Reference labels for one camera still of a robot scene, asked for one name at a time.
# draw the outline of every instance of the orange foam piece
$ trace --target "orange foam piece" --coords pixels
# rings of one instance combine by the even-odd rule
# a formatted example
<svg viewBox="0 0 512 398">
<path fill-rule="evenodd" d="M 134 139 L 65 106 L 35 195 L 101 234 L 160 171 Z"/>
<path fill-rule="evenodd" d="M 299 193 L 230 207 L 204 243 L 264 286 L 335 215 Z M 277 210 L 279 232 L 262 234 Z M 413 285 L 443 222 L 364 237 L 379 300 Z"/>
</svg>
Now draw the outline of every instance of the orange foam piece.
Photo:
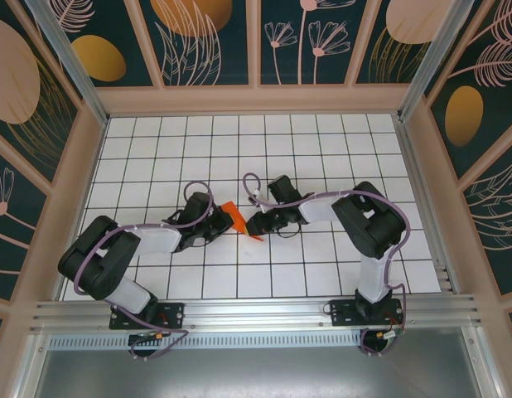
<svg viewBox="0 0 512 398">
<path fill-rule="evenodd" d="M 232 226 L 232 228 L 237 230 L 240 234 L 250 236 L 249 233 L 247 232 L 247 221 L 244 219 L 244 217 L 239 212 L 238 207 L 236 207 L 236 205 L 232 201 L 228 201 L 224 205 L 221 205 L 221 209 L 225 213 L 229 213 L 230 216 L 232 217 L 232 220 L 234 221 L 234 225 Z M 260 238 L 259 236 L 250 237 L 255 240 L 263 242 L 263 239 Z"/>
</svg>

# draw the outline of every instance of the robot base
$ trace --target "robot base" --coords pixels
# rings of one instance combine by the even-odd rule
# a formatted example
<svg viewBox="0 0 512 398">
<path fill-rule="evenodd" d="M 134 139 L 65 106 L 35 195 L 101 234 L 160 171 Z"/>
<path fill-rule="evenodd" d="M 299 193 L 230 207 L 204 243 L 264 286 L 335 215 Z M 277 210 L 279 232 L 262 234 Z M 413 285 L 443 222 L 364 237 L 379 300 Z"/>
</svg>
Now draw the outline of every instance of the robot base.
<svg viewBox="0 0 512 398">
<path fill-rule="evenodd" d="M 151 325 L 160 328 L 180 329 L 182 328 L 182 319 L 184 318 L 183 303 L 159 303 L 155 308 Z M 134 322 L 127 315 L 111 307 L 109 329 L 111 330 L 138 330 L 149 329 L 143 325 Z"/>
<path fill-rule="evenodd" d="M 348 300 L 331 300 L 330 306 L 332 326 L 390 326 L 390 317 L 398 323 L 403 321 L 402 304 L 397 298 L 386 297 L 382 301 L 383 309 L 366 318 L 357 310 L 357 298 Z"/>
</svg>

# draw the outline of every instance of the white grid mat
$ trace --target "white grid mat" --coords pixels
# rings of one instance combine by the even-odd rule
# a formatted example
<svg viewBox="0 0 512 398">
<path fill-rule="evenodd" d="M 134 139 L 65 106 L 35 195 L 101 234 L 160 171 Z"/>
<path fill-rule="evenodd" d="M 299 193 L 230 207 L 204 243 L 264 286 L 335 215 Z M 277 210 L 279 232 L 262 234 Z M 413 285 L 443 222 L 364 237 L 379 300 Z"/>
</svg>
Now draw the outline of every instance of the white grid mat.
<svg viewBox="0 0 512 398">
<path fill-rule="evenodd" d="M 240 181 L 246 172 L 262 184 L 287 174 L 302 195 L 372 182 L 413 229 L 390 282 L 404 282 L 411 294 L 440 292 L 388 114 L 111 119 L 81 230 L 99 215 L 120 224 L 159 222 L 184 206 L 191 180 L 209 182 L 217 205 L 234 201 L 249 219 L 256 209 Z M 359 261 L 339 223 L 319 222 L 264 242 L 230 230 L 206 247 L 134 259 L 127 276 L 160 299 L 337 296 L 354 293 Z M 67 282 L 64 300 L 73 299 L 85 298 Z"/>
</svg>

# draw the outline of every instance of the metal floor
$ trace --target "metal floor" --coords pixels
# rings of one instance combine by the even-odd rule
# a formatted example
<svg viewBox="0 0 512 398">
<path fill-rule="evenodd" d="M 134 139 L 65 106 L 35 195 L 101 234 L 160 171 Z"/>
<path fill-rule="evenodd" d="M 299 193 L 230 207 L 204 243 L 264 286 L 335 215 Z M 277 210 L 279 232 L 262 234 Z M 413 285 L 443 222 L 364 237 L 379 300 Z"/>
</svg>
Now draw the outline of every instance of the metal floor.
<svg viewBox="0 0 512 398">
<path fill-rule="evenodd" d="M 387 357 L 357 347 L 49 352 L 37 398 L 474 398 L 460 329 L 409 330 Z"/>
</svg>

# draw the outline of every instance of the metal plate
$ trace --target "metal plate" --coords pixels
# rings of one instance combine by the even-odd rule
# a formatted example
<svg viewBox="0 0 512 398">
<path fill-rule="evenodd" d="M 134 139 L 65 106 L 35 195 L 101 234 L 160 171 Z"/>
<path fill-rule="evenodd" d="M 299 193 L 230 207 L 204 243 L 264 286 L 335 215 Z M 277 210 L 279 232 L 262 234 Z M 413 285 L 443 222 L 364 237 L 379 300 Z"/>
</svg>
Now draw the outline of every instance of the metal plate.
<svg viewBox="0 0 512 398">
<path fill-rule="evenodd" d="M 157 314 L 152 320 L 152 325 L 160 328 L 180 329 L 182 328 L 182 319 L 184 318 L 183 303 L 159 303 L 157 305 Z M 147 329 L 139 323 L 127 318 L 123 313 L 111 308 L 109 322 L 111 330 L 137 330 Z"/>
<path fill-rule="evenodd" d="M 331 324 L 333 326 L 390 326 L 390 318 L 384 315 L 372 319 L 371 322 L 365 321 L 360 314 L 355 311 L 354 299 L 331 300 L 328 305 L 331 314 Z M 385 311 L 388 311 L 399 323 L 403 322 L 402 304 L 397 298 L 392 298 L 388 301 Z"/>
</svg>

